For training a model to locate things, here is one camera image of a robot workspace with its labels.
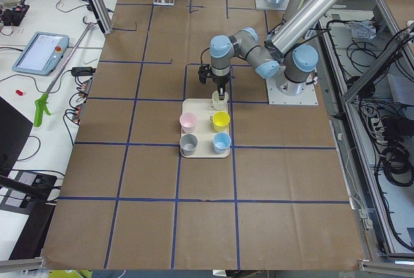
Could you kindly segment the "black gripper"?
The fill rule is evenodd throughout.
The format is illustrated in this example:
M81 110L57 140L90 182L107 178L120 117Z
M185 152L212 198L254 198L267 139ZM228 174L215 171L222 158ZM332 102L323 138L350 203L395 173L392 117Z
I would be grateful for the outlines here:
M219 100L223 101L225 99L226 85L230 81L230 73L227 73L224 76L218 76L212 73L212 80L217 85Z

